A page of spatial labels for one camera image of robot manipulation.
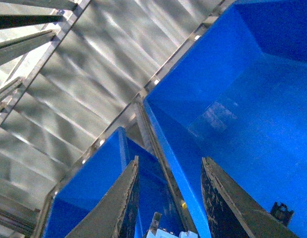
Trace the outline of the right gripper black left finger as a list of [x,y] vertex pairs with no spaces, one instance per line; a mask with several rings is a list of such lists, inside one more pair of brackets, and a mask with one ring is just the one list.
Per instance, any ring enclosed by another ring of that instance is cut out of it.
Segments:
[[128,164],[96,207],[68,238],[132,238],[139,208],[139,157]]

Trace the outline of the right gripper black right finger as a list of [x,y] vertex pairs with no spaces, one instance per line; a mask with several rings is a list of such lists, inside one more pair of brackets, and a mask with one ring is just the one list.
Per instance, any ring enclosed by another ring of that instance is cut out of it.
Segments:
[[201,190],[213,238],[294,238],[284,203],[264,210],[212,158],[202,159]]

